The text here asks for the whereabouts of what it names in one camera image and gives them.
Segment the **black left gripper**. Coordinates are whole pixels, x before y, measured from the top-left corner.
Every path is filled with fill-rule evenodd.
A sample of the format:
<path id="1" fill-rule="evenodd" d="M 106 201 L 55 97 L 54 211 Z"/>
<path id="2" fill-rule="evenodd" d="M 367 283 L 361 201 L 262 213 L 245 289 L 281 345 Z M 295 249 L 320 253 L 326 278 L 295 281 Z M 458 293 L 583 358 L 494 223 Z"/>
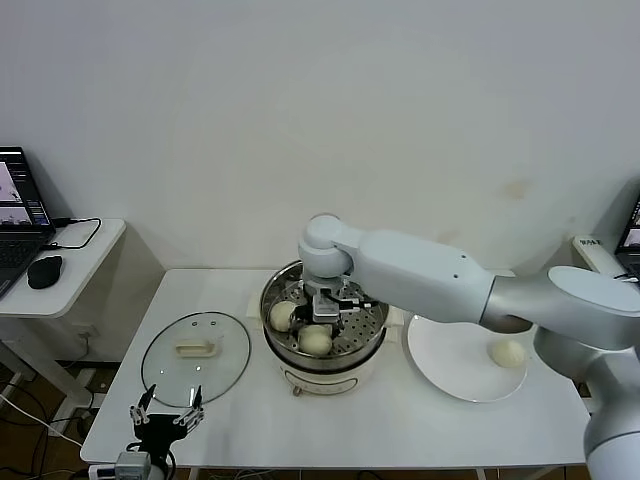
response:
<path id="1" fill-rule="evenodd" d="M 196 428 L 204 418 L 202 386 L 191 389 L 191 404 L 180 416 L 151 414 L 147 409 L 154 398 L 156 385 L 152 384 L 141 395 L 138 403 L 130 407 L 130 418 L 134 424 L 134 435 L 139 440 L 139 449 L 147 453 L 168 453 L 174 442 L 183 440 L 187 428 Z"/>

